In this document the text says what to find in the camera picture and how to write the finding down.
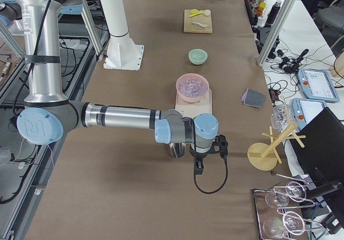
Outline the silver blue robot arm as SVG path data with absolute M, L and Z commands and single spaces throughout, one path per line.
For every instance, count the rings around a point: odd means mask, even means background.
M 208 113 L 183 117 L 176 110 L 97 105 L 71 101 L 62 91 L 58 13 L 80 14 L 83 0 L 15 0 L 21 8 L 25 63 L 30 92 L 17 118 L 21 136 L 36 145 L 58 141 L 77 127 L 151 129 L 158 143 L 190 144 L 194 174 L 203 172 L 203 158 L 219 154 L 227 160 L 228 143 L 218 134 L 218 121 Z

